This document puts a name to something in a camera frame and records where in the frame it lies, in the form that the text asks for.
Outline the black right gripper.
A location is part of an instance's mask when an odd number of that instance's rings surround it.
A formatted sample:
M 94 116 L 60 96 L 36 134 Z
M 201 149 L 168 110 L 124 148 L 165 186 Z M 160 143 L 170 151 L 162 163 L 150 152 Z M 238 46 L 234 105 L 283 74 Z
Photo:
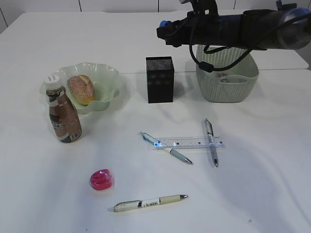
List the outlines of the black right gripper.
M 220 45 L 219 15 L 187 12 L 187 17 L 176 21 L 162 21 L 156 29 L 158 38 L 175 48 L 182 45 Z

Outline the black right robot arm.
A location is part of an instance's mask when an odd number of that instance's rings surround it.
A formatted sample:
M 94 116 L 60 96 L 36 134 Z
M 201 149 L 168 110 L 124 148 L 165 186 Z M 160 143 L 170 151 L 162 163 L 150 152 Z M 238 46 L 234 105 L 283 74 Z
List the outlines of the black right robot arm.
M 226 46 L 241 49 L 297 50 L 311 41 L 311 20 L 301 19 L 286 27 L 272 30 L 290 19 L 309 13 L 306 8 L 288 11 L 248 10 L 240 15 L 198 16 L 193 11 L 183 20 L 167 21 L 157 28 L 157 37 L 166 45 Z

